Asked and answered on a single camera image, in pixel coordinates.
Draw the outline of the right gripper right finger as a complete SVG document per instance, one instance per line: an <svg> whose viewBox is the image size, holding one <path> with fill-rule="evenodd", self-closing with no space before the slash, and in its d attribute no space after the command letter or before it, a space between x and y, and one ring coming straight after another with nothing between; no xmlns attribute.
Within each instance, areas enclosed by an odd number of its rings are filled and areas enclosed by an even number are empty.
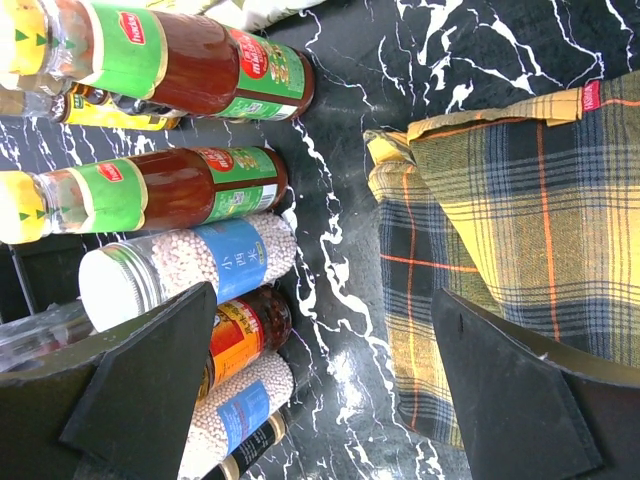
<svg viewBox="0 0 640 480"><path fill-rule="evenodd" d="M444 289L432 319L473 478L638 478L638 369Z"/></svg>

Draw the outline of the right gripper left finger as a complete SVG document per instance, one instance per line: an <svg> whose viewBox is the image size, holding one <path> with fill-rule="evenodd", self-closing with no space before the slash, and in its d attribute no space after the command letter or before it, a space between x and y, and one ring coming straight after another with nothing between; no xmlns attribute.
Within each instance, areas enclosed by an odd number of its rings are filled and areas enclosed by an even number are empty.
<svg viewBox="0 0 640 480"><path fill-rule="evenodd" d="M2 478L177 478L216 308L200 283L2 374Z"/></svg>

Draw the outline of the small dark spice jar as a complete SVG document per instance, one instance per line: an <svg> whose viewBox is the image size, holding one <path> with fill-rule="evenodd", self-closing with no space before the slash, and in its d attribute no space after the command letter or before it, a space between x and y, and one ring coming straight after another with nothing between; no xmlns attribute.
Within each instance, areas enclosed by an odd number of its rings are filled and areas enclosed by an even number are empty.
<svg viewBox="0 0 640 480"><path fill-rule="evenodd" d="M208 472L203 480L240 479L272 446L283 439L287 430L286 416L282 410L277 411Z"/></svg>

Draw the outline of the red lid chili jar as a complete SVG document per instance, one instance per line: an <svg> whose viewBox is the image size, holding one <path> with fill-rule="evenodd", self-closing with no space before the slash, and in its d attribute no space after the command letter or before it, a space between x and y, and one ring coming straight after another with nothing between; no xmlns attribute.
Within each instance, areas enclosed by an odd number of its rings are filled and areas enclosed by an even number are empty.
<svg viewBox="0 0 640 480"><path fill-rule="evenodd" d="M286 298L262 286L217 308L197 401L265 352L278 350L292 331Z"/></svg>

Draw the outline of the short green label sauce bottle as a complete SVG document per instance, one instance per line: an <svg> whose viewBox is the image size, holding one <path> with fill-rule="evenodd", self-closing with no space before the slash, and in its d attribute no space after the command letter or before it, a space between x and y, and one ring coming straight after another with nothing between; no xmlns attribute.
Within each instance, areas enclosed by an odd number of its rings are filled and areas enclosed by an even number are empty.
<svg viewBox="0 0 640 480"><path fill-rule="evenodd" d="M1 174L1 240L182 229L267 210L288 173L264 147L191 147Z"/></svg>

